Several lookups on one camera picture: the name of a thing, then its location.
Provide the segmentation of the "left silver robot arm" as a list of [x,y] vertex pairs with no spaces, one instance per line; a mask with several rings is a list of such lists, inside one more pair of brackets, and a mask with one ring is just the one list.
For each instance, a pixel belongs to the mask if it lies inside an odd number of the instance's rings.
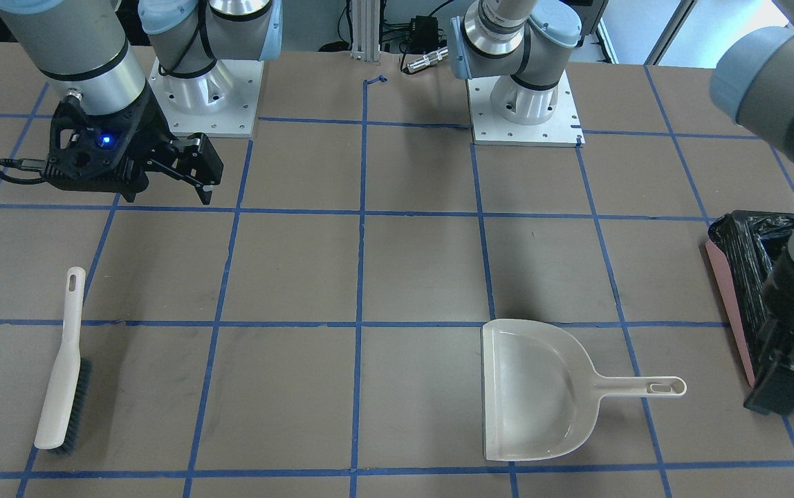
[[[713,104],[794,164],[794,1],[779,1],[791,28],[767,26],[736,41],[711,75]],[[458,79],[492,78],[490,114],[539,129],[555,114],[558,85],[581,35],[560,1],[475,1],[451,19],[448,59]],[[794,231],[761,296],[765,348],[744,405],[763,415],[794,410]]]

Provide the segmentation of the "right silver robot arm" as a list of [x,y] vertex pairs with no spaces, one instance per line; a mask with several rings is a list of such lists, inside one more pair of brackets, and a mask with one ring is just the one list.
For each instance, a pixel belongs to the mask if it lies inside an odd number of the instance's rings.
[[0,158],[0,179],[134,202],[149,174],[189,184],[204,205],[224,164],[210,140],[224,111],[255,122],[229,62],[262,66],[282,50],[280,1],[140,1],[157,67],[146,73],[109,1],[0,1],[0,17],[59,96],[42,160]]

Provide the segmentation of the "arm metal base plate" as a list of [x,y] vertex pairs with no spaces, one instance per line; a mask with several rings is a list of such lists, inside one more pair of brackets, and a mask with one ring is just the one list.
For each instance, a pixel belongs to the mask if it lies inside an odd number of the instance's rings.
[[477,145],[580,147],[586,144],[570,79],[561,74],[545,91],[521,87],[511,76],[466,81]]
[[265,66],[264,61],[220,60],[206,75],[180,79],[161,75],[156,59],[149,84],[174,135],[252,138]]

